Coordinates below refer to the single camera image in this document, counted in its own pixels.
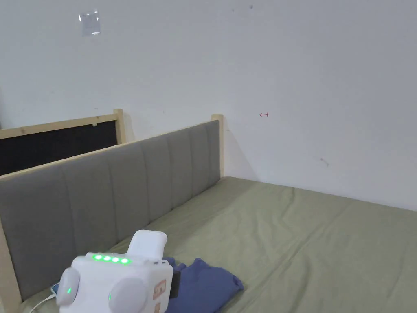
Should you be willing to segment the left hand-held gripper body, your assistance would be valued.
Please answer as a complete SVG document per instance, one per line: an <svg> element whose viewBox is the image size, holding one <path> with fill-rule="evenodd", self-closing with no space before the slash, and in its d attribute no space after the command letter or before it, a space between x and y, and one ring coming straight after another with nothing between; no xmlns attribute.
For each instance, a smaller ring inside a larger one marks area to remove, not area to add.
<svg viewBox="0 0 417 313"><path fill-rule="evenodd" d="M180 272L163 259L166 233L137 231L125 254L78 256L59 282L61 313L164 313L178 296Z"/></svg>

